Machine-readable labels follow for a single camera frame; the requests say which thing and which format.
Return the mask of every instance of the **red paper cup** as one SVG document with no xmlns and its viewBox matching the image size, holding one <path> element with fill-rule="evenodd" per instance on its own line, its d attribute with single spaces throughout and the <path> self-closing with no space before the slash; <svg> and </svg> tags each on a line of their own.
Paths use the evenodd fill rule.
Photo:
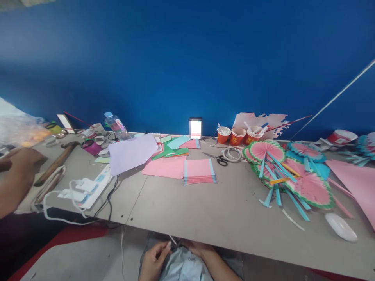
<svg viewBox="0 0 375 281">
<path fill-rule="evenodd" d="M 219 130 L 218 130 L 218 143 L 221 143 L 221 144 L 224 144 L 227 139 L 229 138 L 230 136 L 230 129 L 228 127 L 221 127 L 223 130 L 227 131 L 228 134 L 227 135 L 222 135 Z"/>
<path fill-rule="evenodd" d="M 258 141 L 261 137 L 263 137 L 264 133 L 261 135 L 252 133 L 258 128 L 258 126 L 250 126 L 251 132 L 249 130 L 246 131 L 245 145 L 249 145 L 253 141 Z"/>
<path fill-rule="evenodd" d="M 241 143 L 242 139 L 246 135 L 246 130 L 243 128 L 233 128 L 232 137 L 230 139 L 231 146 L 237 146 Z"/>
</svg>

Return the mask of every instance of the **gray tabletop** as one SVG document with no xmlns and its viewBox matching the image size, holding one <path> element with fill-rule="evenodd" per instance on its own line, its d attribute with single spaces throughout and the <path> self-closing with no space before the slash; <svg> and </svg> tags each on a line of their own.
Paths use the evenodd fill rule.
<svg viewBox="0 0 375 281">
<path fill-rule="evenodd" d="M 69 142 L 78 138 L 68 136 Z M 220 155 L 222 148 L 214 148 L 201 141 L 202 150 L 190 149 L 188 159 L 209 158 L 202 152 Z M 47 168 L 63 151 L 62 148 L 36 147 L 50 160 Z M 336 154 L 329 158 L 340 159 Z M 332 188 L 333 194 L 354 215 L 347 219 L 338 208 L 330 210 L 343 217 L 358 236 L 358 242 L 349 243 L 338 237 L 324 218 L 328 211 L 307 211 L 310 222 L 302 219 L 287 194 L 282 194 L 282 206 L 302 226 L 297 228 L 282 213 L 276 202 L 264 207 L 269 191 L 250 169 L 249 163 L 230 163 L 220 166 L 212 160 L 218 184 L 183 185 L 183 180 L 144 176 L 142 166 L 120 176 L 122 183 L 113 194 L 112 221 L 200 241 L 266 258 L 285 261 L 346 276 L 375 280 L 375 233 L 363 211 L 351 198 Z M 94 163 L 94 157 L 77 147 L 65 162 L 65 177 L 56 190 L 68 187 L 70 180 L 84 177 L 95 179 L 104 164 Z M 341 182 L 331 173 L 333 180 Z M 114 179 L 93 209 L 100 207 Z M 76 212 L 69 200 L 48 198 L 48 205 Z M 107 219 L 109 207 L 100 212 Z"/>
<path fill-rule="evenodd" d="M 83 139 L 79 135 L 67 135 L 65 138 L 60 140 L 61 143 L 69 143 L 71 141 L 83 142 Z M 50 148 L 46 148 L 42 144 L 38 144 L 34 149 L 41 152 L 43 155 L 48 157 L 47 162 L 41 167 L 41 171 L 47 170 L 47 168 L 56 160 L 57 157 L 64 151 L 60 145 L 56 145 Z M 80 180 L 88 178 L 95 180 L 100 172 L 104 169 L 107 164 L 101 164 L 95 162 L 94 156 L 86 152 L 81 147 L 77 146 L 68 159 L 65 161 L 66 172 L 64 177 L 58 183 L 54 190 L 69 189 L 69 182 L 71 180 Z M 119 177 L 120 186 L 111 197 L 111 203 L 114 207 L 111 215 L 111 221 L 126 223 L 130 212 L 137 201 L 139 193 L 145 183 L 147 176 L 142 175 L 142 166 L 134 168 L 130 171 L 122 173 Z M 114 186 L 116 177 L 112 179 L 107 188 L 101 194 L 100 198 L 96 201 L 94 206 L 85 212 L 86 215 L 93 216 L 96 211 L 100 208 L 103 202 L 106 200 L 108 193 Z M 78 210 L 73 206 L 70 199 L 58 198 L 57 194 L 51 194 L 47 199 L 47 205 L 56 207 L 59 209 L 72 211 L 78 213 Z M 109 217 L 109 205 L 99 212 L 98 218 L 108 219 Z"/>
</svg>

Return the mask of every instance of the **water bottle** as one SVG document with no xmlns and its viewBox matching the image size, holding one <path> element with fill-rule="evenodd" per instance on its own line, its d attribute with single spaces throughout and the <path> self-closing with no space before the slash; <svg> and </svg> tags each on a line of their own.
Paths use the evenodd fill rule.
<svg viewBox="0 0 375 281">
<path fill-rule="evenodd" d="M 116 133 L 116 137 L 122 141 L 130 139 L 128 131 L 116 115 L 113 115 L 112 112 L 106 112 L 104 113 L 104 116 L 106 117 L 105 121 L 107 124 Z"/>
</svg>

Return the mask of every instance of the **phone screen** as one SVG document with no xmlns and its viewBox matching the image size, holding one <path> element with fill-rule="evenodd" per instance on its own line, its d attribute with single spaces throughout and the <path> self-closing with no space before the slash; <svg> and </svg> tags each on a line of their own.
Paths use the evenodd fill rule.
<svg viewBox="0 0 375 281">
<path fill-rule="evenodd" d="M 202 139 L 202 118 L 190 118 L 190 138 Z"/>
</svg>

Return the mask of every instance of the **white mouse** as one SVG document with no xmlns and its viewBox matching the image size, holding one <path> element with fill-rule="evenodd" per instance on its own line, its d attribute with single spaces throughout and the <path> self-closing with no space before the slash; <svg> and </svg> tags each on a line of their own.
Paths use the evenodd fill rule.
<svg viewBox="0 0 375 281">
<path fill-rule="evenodd" d="M 336 234 L 342 239 L 349 242 L 357 242 L 357 235 L 342 217 L 334 213 L 328 213 L 325 215 L 325 219 L 332 227 L 332 229 L 336 232 Z"/>
</svg>

